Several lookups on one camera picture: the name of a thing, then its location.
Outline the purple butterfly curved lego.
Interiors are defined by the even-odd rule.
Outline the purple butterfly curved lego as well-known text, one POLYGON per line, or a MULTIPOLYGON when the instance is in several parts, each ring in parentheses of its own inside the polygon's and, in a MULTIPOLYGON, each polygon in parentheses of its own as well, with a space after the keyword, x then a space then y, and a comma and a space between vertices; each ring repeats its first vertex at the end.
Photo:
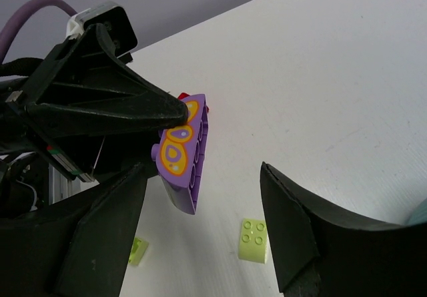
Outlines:
POLYGON ((186 124, 163 130, 160 142, 152 146, 151 158, 172 204, 194 215, 209 129, 208 107, 204 94, 181 100, 188 109, 186 124))

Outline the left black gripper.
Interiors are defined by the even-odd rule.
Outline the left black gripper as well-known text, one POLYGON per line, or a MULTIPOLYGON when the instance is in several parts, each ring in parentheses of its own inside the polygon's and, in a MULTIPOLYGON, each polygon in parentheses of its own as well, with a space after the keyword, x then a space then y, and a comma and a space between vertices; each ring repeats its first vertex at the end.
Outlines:
POLYGON ((184 124, 187 106, 116 58, 102 24, 45 59, 1 66, 1 215, 47 204, 47 167, 104 182, 141 164, 154 177, 158 130, 184 124))

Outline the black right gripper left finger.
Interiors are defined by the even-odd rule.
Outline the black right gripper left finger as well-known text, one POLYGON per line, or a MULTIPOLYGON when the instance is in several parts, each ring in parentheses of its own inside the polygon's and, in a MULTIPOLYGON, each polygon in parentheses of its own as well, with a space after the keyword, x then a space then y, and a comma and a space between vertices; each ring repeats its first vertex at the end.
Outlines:
POLYGON ((144 167, 1 219, 2 296, 119 296, 145 197, 144 167))

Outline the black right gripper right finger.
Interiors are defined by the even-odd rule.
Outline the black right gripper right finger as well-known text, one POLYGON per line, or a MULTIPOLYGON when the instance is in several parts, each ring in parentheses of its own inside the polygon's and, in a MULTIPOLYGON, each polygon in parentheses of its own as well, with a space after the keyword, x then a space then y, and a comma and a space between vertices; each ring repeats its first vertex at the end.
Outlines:
POLYGON ((262 205, 284 296, 425 296, 426 224, 391 224, 342 208, 270 164, 262 205))

